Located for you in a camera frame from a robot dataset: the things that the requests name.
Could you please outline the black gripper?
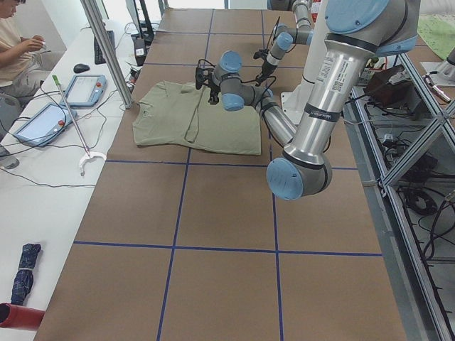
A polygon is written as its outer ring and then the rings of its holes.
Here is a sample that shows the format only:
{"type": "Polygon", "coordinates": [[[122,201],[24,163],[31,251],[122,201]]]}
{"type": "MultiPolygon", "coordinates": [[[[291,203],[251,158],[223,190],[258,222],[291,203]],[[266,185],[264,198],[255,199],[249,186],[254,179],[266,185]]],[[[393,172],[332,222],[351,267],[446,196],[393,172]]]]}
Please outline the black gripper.
{"type": "Polygon", "coordinates": [[[219,102],[220,78],[214,72],[208,76],[208,86],[210,88],[208,103],[217,104],[219,102]]]}
{"type": "Polygon", "coordinates": [[[258,76],[256,76],[255,78],[255,85],[256,86],[260,86],[262,85],[264,82],[267,81],[267,79],[269,78],[270,75],[272,75],[274,72],[274,65],[269,63],[267,60],[265,60],[263,63],[262,63],[262,70],[261,70],[261,74],[259,74],[258,76]]]}

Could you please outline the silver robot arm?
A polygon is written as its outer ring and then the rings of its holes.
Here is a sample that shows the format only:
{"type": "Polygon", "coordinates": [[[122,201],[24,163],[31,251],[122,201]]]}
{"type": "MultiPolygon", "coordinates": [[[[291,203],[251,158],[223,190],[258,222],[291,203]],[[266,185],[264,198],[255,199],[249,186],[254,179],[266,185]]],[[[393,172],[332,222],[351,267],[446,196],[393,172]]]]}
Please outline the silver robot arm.
{"type": "Polygon", "coordinates": [[[262,83],[294,44],[316,42],[310,27],[309,1],[271,1],[271,7],[290,9],[297,19],[294,30],[275,28],[272,48],[261,54],[262,71],[255,85],[240,78],[240,56],[226,51],[211,68],[196,70],[198,87],[210,88],[209,102],[222,103],[229,111],[253,107],[283,147],[282,156],[267,166],[270,190],[281,199],[296,200],[325,190],[331,182],[331,165],[324,149],[341,116],[352,88],[375,56],[405,53],[417,41],[418,1],[328,1],[317,23],[326,25],[326,54],[321,59],[309,99],[293,124],[272,93],[262,83]]]}
{"type": "Polygon", "coordinates": [[[291,11],[294,14],[296,27],[288,27],[277,19],[267,42],[267,47],[259,49],[253,55],[255,60],[263,60],[261,71],[255,78],[257,86],[272,76],[279,62],[295,45],[309,45],[311,43],[314,34],[311,16],[312,3],[313,1],[307,0],[267,2],[269,10],[291,11]]]}

